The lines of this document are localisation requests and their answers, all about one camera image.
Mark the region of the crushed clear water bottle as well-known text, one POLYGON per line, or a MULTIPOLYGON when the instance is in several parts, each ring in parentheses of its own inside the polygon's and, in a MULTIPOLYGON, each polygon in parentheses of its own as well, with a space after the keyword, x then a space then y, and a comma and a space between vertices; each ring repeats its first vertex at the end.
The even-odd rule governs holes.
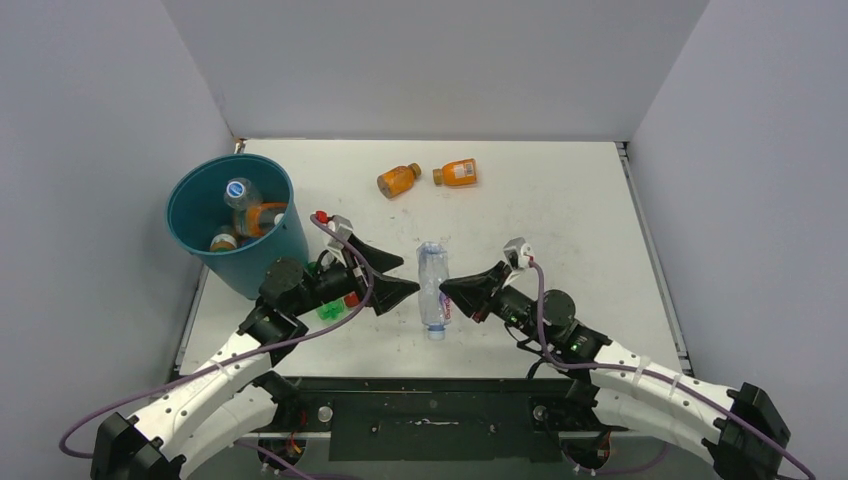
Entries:
POLYGON ((423 242, 417 249, 418 306, 427 338, 441 341, 451 322, 451 301, 440 290, 449 279, 448 253, 439 243, 423 242))

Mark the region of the large orange label bottle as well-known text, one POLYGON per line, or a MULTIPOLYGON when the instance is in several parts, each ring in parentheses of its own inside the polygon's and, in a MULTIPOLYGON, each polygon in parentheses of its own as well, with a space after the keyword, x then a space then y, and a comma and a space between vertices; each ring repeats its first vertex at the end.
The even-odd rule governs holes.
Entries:
POLYGON ((233 227, 242 237, 261 238, 282 221, 287 207, 285 202, 269 202, 234 211, 233 227))

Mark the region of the clear bottle blue cap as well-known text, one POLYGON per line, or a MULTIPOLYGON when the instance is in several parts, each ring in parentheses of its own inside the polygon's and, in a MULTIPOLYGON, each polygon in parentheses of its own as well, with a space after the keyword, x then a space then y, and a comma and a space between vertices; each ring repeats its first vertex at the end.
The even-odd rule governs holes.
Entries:
POLYGON ((259 189, 247 178, 230 179, 225 186, 224 202, 235 211, 247 210, 263 202, 259 189))

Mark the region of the red cap small bottle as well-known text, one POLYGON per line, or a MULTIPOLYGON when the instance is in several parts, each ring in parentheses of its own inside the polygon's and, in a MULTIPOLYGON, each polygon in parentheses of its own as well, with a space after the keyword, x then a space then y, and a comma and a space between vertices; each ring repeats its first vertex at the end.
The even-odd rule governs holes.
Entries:
POLYGON ((354 309, 361 303, 361 300, 356 292, 351 292, 343 297, 343 302, 347 309, 354 309))

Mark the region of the orange label tea bottle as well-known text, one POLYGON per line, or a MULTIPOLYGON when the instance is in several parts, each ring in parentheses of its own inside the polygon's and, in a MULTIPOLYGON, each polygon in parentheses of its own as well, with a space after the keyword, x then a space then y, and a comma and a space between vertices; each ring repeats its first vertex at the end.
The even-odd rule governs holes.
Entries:
POLYGON ((231 225, 218 227, 210 240, 208 251, 211 253, 228 252, 239 247, 240 237, 231 225))

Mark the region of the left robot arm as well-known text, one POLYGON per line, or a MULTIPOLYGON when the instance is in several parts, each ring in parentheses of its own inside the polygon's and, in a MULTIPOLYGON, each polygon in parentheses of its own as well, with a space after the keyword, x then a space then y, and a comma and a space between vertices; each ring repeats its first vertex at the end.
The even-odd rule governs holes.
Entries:
POLYGON ((390 276, 403 264, 353 234, 333 233, 334 261, 311 271, 299 261, 272 262, 254 307, 193 374, 165 386, 160 398, 129 416, 113 412, 96 433, 93 479, 182 479, 243 435, 290 428, 297 391, 275 367, 318 338, 301 315, 354 293, 352 312, 390 312, 417 293, 417 282, 390 276))

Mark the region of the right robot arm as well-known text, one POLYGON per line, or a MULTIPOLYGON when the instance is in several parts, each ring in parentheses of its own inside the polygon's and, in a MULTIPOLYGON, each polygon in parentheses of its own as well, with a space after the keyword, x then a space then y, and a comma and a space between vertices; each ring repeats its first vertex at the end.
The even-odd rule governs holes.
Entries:
POLYGON ((446 280, 440 290, 468 318, 498 317, 538 344, 551 366, 594 388, 567 398, 573 425, 640 430, 704 459, 722 479, 778 478, 791 433, 765 390, 711 384, 664 367, 580 322, 566 292, 543 289, 530 298, 509 285, 511 273, 499 262, 446 280))

